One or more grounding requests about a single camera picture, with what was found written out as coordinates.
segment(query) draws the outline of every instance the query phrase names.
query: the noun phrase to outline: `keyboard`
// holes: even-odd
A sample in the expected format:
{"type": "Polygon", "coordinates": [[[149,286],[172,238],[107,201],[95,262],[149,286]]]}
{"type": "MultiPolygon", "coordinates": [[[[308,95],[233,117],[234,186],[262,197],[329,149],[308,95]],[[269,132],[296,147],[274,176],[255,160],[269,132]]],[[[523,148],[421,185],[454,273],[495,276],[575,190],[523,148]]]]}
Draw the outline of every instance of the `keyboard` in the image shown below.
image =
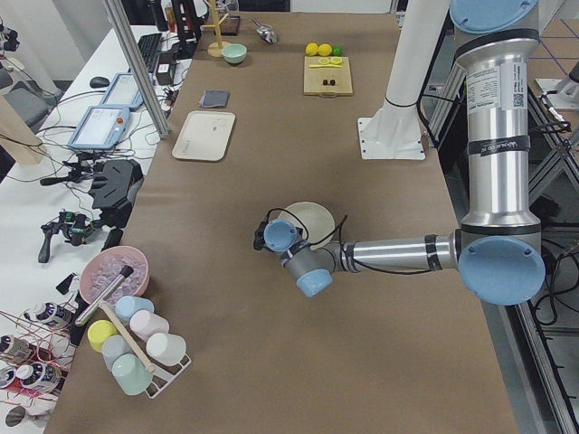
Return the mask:
{"type": "Polygon", "coordinates": [[[147,66],[149,73],[155,73],[157,60],[159,57],[159,45],[161,43],[161,33],[145,34],[138,40],[138,48],[147,66]]]}

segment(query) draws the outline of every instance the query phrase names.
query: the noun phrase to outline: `pink cup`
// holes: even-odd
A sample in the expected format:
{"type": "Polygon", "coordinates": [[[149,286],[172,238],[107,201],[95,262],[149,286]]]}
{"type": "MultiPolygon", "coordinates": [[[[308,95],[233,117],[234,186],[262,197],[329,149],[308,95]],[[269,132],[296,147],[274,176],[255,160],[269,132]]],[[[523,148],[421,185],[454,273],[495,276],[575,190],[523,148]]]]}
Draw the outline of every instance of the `pink cup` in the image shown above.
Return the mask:
{"type": "Polygon", "coordinates": [[[143,341],[155,333],[169,333],[169,323],[163,317],[148,310],[139,310],[130,318],[130,329],[143,341]]]}

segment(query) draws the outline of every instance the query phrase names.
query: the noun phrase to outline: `pink bowl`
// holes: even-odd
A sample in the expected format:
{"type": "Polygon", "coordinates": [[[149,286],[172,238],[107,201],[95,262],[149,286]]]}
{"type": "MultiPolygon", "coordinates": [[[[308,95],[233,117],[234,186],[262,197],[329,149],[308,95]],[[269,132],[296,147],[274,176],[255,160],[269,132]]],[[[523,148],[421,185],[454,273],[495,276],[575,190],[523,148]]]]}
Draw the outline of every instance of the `pink bowl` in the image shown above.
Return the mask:
{"type": "MultiPolygon", "coordinates": [[[[92,303],[99,293],[102,292],[94,288],[95,284],[93,280],[98,278],[103,270],[108,267],[106,264],[110,263],[119,263],[121,266],[130,265],[133,269],[142,269],[140,273],[136,270],[136,272],[129,277],[135,278],[137,274],[140,274],[140,277],[135,282],[132,282],[130,285],[124,283],[107,297],[107,301],[109,301],[111,305],[114,306],[117,300],[123,296],[141,296],[147,289],[149,281],[148,262],[143,252],[130,246],[111,247],[95,256],[82,271],[81,297],[87,303],[92,303]]],[[[106,285],[108,285],[112,279],[114,279],[114,277],[110,278],[110,280],[102,278],[102,280],[106,282],[106,285]]]]}

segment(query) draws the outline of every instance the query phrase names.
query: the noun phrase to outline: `green bowl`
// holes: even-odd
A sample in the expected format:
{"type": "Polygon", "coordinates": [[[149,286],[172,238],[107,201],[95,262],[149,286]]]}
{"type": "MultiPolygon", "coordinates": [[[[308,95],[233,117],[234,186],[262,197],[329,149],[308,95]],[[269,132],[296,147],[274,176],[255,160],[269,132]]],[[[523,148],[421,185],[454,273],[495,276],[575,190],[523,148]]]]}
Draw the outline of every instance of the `green bowl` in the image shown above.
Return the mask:
{"type": "Polygon", "coordinates": [[[231,45],[223,47],[221,54],[231,65],[236,65],[245,60],[247,48],[245,45],[241,45],[240,43],[232,43],[231,45]]]}

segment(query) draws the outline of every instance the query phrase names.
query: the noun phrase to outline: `brown table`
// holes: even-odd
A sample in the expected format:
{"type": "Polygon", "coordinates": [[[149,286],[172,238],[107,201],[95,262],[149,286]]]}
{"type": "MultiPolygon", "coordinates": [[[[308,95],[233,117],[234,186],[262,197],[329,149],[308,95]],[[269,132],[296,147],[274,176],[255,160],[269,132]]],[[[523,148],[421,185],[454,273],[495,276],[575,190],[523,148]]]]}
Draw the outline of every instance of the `brown table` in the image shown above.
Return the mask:
{"type": "Polygon", "coordinates": [[[252,249],[273,206],[349,215],[349,240],[450,233],[456,226],[434,151],[362,161],[356,119],[382,105],[399,35],[389,15],[248,15],[232,67],[206,35],[158,147],[124,243],[148,256],[147,296],[195,363],[156,400],[124,395],[86,339],[46,430],[65,433],[517,432],[480,302],[456,271],[337,274],[308,299],[274,255],[252,249]],[[350,57],[353,97],[302,95],[307,42],[350,57]],[[229,90],[237,116],[219,163],[171,156],[203,90],[229,90]]]}

